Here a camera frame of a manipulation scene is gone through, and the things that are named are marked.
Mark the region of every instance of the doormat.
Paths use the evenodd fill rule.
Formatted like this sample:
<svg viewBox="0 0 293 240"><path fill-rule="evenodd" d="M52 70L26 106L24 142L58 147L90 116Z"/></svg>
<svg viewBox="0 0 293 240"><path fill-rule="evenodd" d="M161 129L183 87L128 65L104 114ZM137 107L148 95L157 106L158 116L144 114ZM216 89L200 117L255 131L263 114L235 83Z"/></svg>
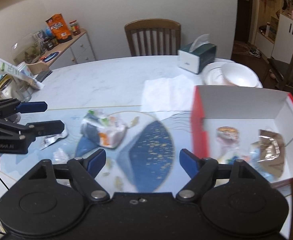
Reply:
<svg viewBox="0 0 293 240"><path fill-rule="evenodd" d="M249 53L250 49L251 47L248 44L241 41L234 41L232 53L254 57Z"/></svg>

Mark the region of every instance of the chair seat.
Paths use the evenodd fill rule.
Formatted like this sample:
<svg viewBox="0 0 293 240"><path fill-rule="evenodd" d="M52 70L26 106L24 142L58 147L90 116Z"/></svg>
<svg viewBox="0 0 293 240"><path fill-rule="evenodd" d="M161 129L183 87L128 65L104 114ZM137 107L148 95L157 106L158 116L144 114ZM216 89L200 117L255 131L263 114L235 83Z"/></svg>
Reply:
<svg viewBox="0 0 293 240"><path fill-rule="evenodd" d="M280 60L268 58L267 59L273 68L274 75L276 78L280 78L278 82L282 81L284 79L284 75L288 70L289 64Z"/></svg>

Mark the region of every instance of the cardboard box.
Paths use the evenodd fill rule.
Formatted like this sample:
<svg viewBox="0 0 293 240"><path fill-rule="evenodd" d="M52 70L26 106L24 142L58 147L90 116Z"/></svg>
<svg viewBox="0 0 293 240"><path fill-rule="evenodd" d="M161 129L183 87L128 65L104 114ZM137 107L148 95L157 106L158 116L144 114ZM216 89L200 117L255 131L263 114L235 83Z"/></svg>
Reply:
<svg viewBox="0 0 293 240"><path fill-rule="evenodd" d="M231 126L239 131L240 148L249 153L259 141L258 131L280 133L285 142L283 174L272 184L280 187L293 178L293 97L290 93L235 86L197 86L191 114L193 153L218 158L216 129Z"/></svg>
<svg viewBox="0 0 293 240"><path fill-rule="evenodd" d="M179 66L192 73L199 74L207 64L214 62L216 45L211 43L203 44L195 51L189 52L191 45L192 43L182 47L178 51Z"/></svg>

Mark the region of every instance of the doorway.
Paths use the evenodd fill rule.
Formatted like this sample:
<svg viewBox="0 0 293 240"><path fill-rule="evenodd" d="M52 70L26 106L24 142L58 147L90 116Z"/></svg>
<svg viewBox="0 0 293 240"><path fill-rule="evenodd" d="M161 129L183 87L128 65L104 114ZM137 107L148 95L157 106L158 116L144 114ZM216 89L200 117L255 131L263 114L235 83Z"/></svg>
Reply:
<svg viewBox="0 0 293 240"><path fill-rule="evenodd" d="M251 27L253 0L238 0L234 40L248 42Z"/></svg>

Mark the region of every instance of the orange snack bag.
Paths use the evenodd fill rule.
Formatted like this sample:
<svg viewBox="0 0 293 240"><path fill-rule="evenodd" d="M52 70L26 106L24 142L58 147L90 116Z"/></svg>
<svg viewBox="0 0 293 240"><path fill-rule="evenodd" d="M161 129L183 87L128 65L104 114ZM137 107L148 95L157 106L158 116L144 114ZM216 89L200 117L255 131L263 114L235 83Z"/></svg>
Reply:
<svg viewBox="0 0 293 240"><path fill-rule="evenodd" d="M49 20L46 20L51 32L56 36L59 43L72 40L71 32L64 21L62 14L55 14Z"/></svg>

